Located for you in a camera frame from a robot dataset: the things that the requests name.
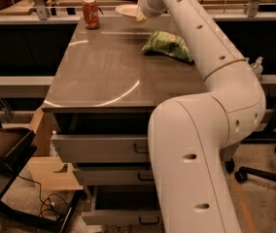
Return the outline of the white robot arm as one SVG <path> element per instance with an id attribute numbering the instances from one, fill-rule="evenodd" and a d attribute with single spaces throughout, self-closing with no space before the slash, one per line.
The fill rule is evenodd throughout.
<path id="1" fill-rule="evenodd" d="M 222 156 L 254 132 L 265 96 L 254 71 L 197 0 L 138 0 L 146 17 L 169 12 L 207 90 L 159 104 L 148 128 L 166 233 L 241 233 Z"/>

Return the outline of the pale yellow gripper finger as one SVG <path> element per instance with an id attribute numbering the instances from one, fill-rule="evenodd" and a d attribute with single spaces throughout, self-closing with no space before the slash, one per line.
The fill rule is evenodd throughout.
<path id="1" fill-rule="evenodd" d="M 136 12 L 137 12 L 137 15 L 136 15 L 137 22 L 145 22 L 147 20 L 146 16 L 142 13 L 140 7 L 137 7 Z"/>

